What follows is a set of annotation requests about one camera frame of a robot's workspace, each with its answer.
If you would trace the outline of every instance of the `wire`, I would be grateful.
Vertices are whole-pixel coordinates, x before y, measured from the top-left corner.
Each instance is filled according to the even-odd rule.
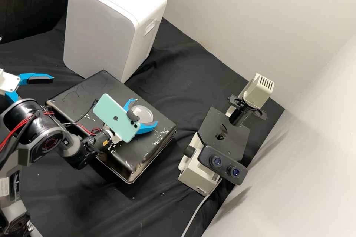
[[[220,184],[221,180],[222,180],[222,178],[219,179],[218,183],[214,186],[214,188],[211,190],[211,192],[208,193],[208,195],[205,196],[205,198],[202,200],[202,202],[198,205],[198,207],[196,208],[196,210],[195,210],[195,212],[194,212],[192,218],[190,219],[190,221],[189,221],[188,225],[186,226],[186,228],[185,228],[185,230],[184,230],[184,232],[183,232],[183,234],[182,234],[181,237],[184,237],[184,236],[185,236],[185,234],[187,233],[187,231],[188,231],[190,225],[192,224],[192,222],[193,222],[193,220],[194,220],[196,214],[198,213],[199,209],[200,209],[201,206],[205,203],[205,201],[209,198],[209,196],[211,195],[211,193],[216,189],[216,187],[218,187],[218,185]]]
[[[95,135],[96,135],[95,133],[90,132],[90,131],[89,131],[86,127],[84,127],[83,125],[78,124],[78,123],[77,123],[77,125],[78,125],[80,128],[82,128],[87,134],[89,134],[89,135],[91,135],[91,136],[95,136]]]
[[[101,129],[99,129],[99,128],[94,128],[94,129],[92,129],[91,133],[94,133],[94,131],[97,131],[97,133],[99,133],[99,132],[101,132]]]
[[[95,104],[98,102],[99,100],[97,98],[95,98],[95,100],[93,101],[92,105],[90,106],[90,108],[87,110],[87,112],[83,113],[81,115],[81,117],[79,119],[77,119],[76,121],[72,122],[72,124],[76,124],[79,120],[81,120],[86,114],[89,113],[89,111],[95,106]]]
[[[27,130],[27,128],[31,125],[31,123],[37,118],[39,117],[39,115],[37,114],[39,113],[38,111],[32,115],[32,117],[26,122],[26,124],[23,126],[23,128],[21,129],[21,131],[19,132],[19,134],[16,137],[15,142],[12,144],[11,148],[10,148],[10,152],[9,154],[12,154],[13,151],[15,151],[17,145],[19,144],[19,141],[21,139],[21,136],[23,135],[23,133]]]
[[[44,112],[44,115],[53,115],[54,112]],[[33,115],[28,116],[27,118],[24,118],[7,136],[6,138],[0,143],[0,152],[3,150],[3,148],[6,146],[7,141],[9,138],[23,125],[25,125],[32,117]]]
[[[87,134],[92,135],[92,136],[95,135],[95,133],[89,131],[86,127],[84,127],[83,125],[81,125],[81,124],[79,124],[79,123],[70,122],[70,123],[63,123],[63,125],[64,125],[66,128],[69,127],[70,125],[77,125],[77,126],[79,126],[80,128],[82,128]]]

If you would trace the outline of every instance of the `microscope base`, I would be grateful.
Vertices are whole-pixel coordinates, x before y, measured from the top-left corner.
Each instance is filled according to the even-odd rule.
[[[189,146],[195,148],[195,151],[190,158],[183,156],[178,165],[178,169],[181,171],[178,180],[201,195],[206,196],[218,183],[220,176],[198,161],[198,156],[204,146],[198,133],[194,134]]]

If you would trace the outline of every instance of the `label sticker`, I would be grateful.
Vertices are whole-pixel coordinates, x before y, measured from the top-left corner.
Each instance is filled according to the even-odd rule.
[[[9,177],[0,179],[0,197],[9,195]]]
[[[199,188],[198,186],[196,187],[196,191],[200,194],[206,195],[206,191],[204,191],[202,188]]]

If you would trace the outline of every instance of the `black cable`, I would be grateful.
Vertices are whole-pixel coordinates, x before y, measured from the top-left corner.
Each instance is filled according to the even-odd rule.
[[[66,125],[65,127],[68,128],[70,125],[72,124],[76,124],[79,120],[81,120],[86,114],[89,113],[89,111],[95,106],[95,104],[98,102],[99,100],[97,98],[95,98],[95,100],[93,101],[92,105],[90,106],[90,108],[87,110],[87,112],[83,113],[83,115],[81,115],[81,117],[79,119],[77,119],[74,122],[71,122],[69,125]]]
[[[35,114],[28,120],[28,122],[22,127],[21,131],[19,132],[19,134],[16,137],[15,142],[12,144],[11,148],[9,149],[9,151],[6,153],[6,157],[4,160],[1,161],[0,163],[0,171],[3,168],[3,166],[5,165],[5,163],[7,162],[8,158],[10,157],[10,155],[15,151],[17,145],[19,144],[20,138],[23,135],[23,133],[27,130],[27,128],[31,125],[31,123],[39,116],[39,112],[36,111]]]

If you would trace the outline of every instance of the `gray power cable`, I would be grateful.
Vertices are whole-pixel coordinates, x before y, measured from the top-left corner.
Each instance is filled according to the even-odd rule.
[[[195,216],[197,215],[199,209],[200,209],[201,206],[205,203],[205,201],[209,198],[209,196],[211,195],[211,193],[216,189],[216,187],[218,187],[218,185],[220,184],[221,180],[222,180],[222,178],[220,178],[220,179],[218,180],[218,183],[214,186],[214,188],[210,191],[210,193],[208,193],[208,195],[205,196],[205,198],[202,200],[202,202],[198,205],[198,207],[196,208],[196,210],[195,210],[195,212],[194,212],[192,218],[190,219],[190,221],[189,221],[188,225],[186,226],[186,228],[185,228],[185,230],[184,230],[184,232],[183,232],[183,234],[182,234],[181,237],[184,237],[184,236],[185,236],[185,234],[187,233],[187,231],[188,231],[190,225],[192,224],[192,222],[193,222]]]

